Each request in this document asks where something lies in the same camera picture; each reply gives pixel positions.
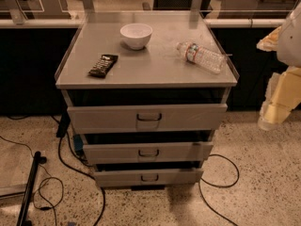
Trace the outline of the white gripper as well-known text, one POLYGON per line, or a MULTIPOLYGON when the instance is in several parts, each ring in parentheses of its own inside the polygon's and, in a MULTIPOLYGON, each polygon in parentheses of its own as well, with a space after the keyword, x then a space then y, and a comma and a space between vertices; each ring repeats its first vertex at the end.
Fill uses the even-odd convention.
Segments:
POLYGON ((301 104, 301 68, 290 66, 284 73, 273 73, 261 105, 258 125, 262 130, 276 129, 301 104))

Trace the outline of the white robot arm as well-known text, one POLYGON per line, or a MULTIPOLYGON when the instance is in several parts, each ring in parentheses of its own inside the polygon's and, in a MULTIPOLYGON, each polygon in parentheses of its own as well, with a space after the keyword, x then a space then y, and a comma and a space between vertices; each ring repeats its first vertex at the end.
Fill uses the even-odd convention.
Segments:
POLYGON ((258 125, 269 131, 282 124, 301 104, 301 4, 257 47, 267 52, 276 51, 277 60, 288 66, 282 74, 273 73, 268 81, 258 125))

